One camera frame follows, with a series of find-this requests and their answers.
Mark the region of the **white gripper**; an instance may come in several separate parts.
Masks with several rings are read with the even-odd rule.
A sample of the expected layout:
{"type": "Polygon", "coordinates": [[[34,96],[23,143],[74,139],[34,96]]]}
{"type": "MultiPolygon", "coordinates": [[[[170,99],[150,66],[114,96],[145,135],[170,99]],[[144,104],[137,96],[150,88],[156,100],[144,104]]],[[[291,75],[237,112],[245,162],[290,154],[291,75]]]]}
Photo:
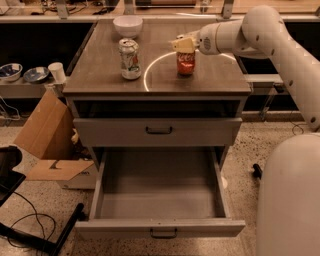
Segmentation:
{"type": "Polygon", "coordinates": [[[176,40],[171,42],[172,48],[179,53],[193,53],[196,50],[196,41],[198,40],[198,49],[205,55],[218,55],[217,32],[219,24],[209,24],[202,27],[199,31],[191,31],[176,36],[176,40]]]}

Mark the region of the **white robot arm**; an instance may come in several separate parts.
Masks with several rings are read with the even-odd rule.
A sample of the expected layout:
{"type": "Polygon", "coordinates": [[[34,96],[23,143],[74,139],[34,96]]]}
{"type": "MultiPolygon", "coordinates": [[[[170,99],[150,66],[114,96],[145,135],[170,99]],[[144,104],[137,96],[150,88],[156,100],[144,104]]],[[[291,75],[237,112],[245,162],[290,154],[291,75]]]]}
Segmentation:
{"type": "Polygon", "coordinates": [[[176,52],[267,58],[310,127],[279,144],[262,172],[256,256],[320,256],[320,62],[266,5],[241,20],[212,23],[172,42],[176,52]]]}

